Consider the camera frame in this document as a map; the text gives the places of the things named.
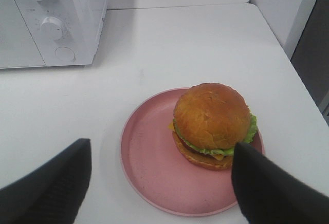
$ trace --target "cheese slice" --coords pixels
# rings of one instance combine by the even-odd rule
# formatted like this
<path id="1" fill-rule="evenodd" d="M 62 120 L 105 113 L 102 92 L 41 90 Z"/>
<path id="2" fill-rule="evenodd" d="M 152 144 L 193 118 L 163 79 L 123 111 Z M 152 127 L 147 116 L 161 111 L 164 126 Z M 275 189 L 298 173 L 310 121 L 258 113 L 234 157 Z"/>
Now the cheese slice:
<path id="1" fill-rule="evenodd" d="M 213 158 L 215 158 L 217 161 L 221 161 L 224 158 L 224 155 L 211 155 Z"/>
<path id="2" fill-rule="evenodd" d="M 175 132 L 174 122 L 173 122 L 173 121 L 168 125 L 168 128 L 169 128 L 170 130 L 172 130 L 173 132 Z"/>

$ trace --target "pink plate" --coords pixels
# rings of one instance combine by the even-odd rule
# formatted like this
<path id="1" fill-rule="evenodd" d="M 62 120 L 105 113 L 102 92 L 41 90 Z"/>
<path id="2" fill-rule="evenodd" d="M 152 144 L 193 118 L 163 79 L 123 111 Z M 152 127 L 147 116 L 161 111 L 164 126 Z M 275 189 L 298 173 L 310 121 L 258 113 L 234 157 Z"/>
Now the pink plate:
<path id="1" fill-rule="evenodd" d="M 212 215 L 237 204 L 231 169 L 195 166 L 176 148 L 168 125 L 185 91 L 159 93 L 132 113 L 122 133 L 121 163 L 131 186 L 155 207 L 183 216 Z M 259 133 L 251 144 L 264 153 Z"/>

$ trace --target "white microwave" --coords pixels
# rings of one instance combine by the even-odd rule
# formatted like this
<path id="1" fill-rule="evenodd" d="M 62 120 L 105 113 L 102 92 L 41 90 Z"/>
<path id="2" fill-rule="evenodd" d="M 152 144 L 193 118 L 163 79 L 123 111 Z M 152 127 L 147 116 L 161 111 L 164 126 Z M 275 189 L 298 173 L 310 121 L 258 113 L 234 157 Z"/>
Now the white microwave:
<path id="1" fill-rule="evenodd" d="M 107 0 L 0 0 L 0 68 L 93 62 Z"/>

